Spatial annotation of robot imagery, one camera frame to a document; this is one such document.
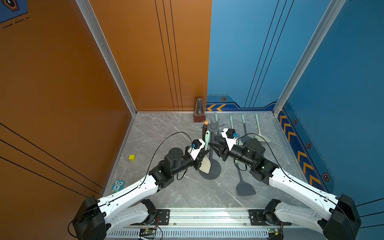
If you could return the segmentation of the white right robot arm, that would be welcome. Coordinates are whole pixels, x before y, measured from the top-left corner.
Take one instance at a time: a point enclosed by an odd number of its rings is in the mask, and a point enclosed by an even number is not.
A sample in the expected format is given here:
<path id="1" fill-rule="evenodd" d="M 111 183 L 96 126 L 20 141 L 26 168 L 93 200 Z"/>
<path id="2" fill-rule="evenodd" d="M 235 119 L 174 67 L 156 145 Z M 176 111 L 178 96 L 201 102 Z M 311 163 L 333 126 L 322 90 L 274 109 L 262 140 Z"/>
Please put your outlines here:
<path id="1" fill-rule="evenodd" d="M 321 191 L 288 174 L 279 164 L 265 158 L 266 149 L 256 139 L 248 140 L 242 146 L 236 142 L 235 139 L 224 139 L 211 143 L 210 147 L 223 160 L 232 158 L 249 166 L 251 175 L 257 181 L 279 189 L 306 205 L 306 208 L 299 208 L 272 200 L 265 208 L 269 221 L 278 219 L 297 224 L 323 234 L 328 240 L 356 239 L 362 222 L 351 197 L 344 194 L 338 197 Z"/>

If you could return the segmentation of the cream slotted turner mint handle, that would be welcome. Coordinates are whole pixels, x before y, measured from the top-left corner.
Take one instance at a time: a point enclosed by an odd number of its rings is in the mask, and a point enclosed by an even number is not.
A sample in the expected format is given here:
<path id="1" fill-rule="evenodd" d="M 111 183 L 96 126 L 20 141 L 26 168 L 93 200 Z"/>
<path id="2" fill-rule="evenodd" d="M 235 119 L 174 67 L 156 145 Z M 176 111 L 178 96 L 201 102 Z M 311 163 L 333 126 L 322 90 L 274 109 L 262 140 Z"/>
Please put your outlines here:
<path id="1" fill-rule="evenodd" d="M 206 131 L 206 133 L 205 133 L 205 151 L 208 151 L 208 152 L 210 152 L 208 149 L 210 138 L 211 138 L 211 133 L 209 131 Z M 210 159 L 208 157 L 208 154 L 206 154 L 203 158 L 202 165 L 199 168 L 199 170 L 205 174 L 208 174 L 210 172 L 210 169 L 211 169 L 211 162 L 210 162 Z"/>

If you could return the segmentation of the grey turner mint handle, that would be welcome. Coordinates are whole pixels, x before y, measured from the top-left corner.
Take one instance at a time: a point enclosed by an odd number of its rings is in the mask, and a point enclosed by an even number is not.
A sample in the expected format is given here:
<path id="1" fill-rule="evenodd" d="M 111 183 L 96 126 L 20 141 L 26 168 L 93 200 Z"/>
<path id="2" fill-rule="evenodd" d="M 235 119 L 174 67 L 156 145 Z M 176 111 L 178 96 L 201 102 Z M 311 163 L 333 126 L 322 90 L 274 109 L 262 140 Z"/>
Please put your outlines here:
<path id="1" fill-rule="evenodd" d="M 242 114 L 242 121 L 243 121 L 243 127 L 244 127 L 244 136 L 241 138 L 241 142 L 244 145 L 248 140 L 251 140 L 252 137 L 248 134 L 247 127 L 246 127 L 246 121 L 245 121 L 245 115 L 244 114 Z"/>

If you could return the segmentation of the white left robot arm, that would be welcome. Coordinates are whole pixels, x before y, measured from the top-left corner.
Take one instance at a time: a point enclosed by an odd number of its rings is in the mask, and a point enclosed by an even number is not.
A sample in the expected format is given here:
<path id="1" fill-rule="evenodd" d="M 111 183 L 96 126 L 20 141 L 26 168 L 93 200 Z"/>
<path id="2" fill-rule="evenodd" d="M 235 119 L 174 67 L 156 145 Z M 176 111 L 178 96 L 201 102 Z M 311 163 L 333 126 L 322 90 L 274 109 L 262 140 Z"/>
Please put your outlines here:
<path id="1" fill-rule="evenodd" d="M 172 148 L 142 179 L 110 196 L 85 199 L 71 221 L 79 240 L 103 240 L 107 234 L 130 224 L 151 224 L 156 207 L 148 196 L 174 182 L 175 176 L 190 168 L 198 170 L 209 153 L 204 147 Z"/>

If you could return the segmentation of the grey kitchen utensil rack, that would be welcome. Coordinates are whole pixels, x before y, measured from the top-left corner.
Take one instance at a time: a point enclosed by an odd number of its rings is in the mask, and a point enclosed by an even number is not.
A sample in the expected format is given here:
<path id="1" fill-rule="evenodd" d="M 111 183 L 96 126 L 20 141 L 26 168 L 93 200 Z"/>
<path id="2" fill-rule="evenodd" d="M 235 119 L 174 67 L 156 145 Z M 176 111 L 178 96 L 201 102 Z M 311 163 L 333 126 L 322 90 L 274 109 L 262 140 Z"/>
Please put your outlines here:
<path id="1" fill-rule="evenodd" d="M 223 127 L 224 125 L 219 125 L 218 123 L 209 123 L 208 125 L 208 131 L 210 131 L 211 133 L 211 138 L 210 138 L 210 141 L 209 143 L 213 143 L 214 142 L 214 137 L 216 134 L 219 133 L 220 131 L 220 127 Z M 210 169 L 210 172 L 208 174 L 205 174 L 201 171 L 199 171 L 200 175 L 204 178 L 204 179 L 207 179 L 207 180 L 214 180 L 216 178 L 219 177 L 219 175 L 221 174 L 221 164 L 214 158 L 214 150 L 213 149 L 210 149 L 210 152 L 209 152 L 209 159 L 210 159 L 210 162 L 211 162 L 211 169 Z"/>

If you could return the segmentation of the cream spatula mint handle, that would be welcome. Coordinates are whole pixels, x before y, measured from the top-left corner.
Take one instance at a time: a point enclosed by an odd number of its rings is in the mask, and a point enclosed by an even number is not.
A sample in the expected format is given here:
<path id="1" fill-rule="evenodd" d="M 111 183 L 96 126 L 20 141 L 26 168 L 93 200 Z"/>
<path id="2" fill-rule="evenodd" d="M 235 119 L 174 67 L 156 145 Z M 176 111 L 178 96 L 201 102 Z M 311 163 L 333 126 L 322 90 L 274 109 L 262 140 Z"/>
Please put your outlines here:
<path id="1" fill-rule="evenodd" d="M 257 123 L 257 127 L 258 127 L 258 133 L 257 135 L 255 136 L 255 138 L 260 141 L 260 142 L 265 142 L 265 143 L 269 143 L 271 140 L 268 139 L 266 136 L 264 136 L 262 134 L 262 129 L 261 129 L 261 126 L 260 126 L 260 120 L 259 120 L 259 115 L 258 113 L 255 113 L 255 118 L 256 118 L 256 123 Z"/>

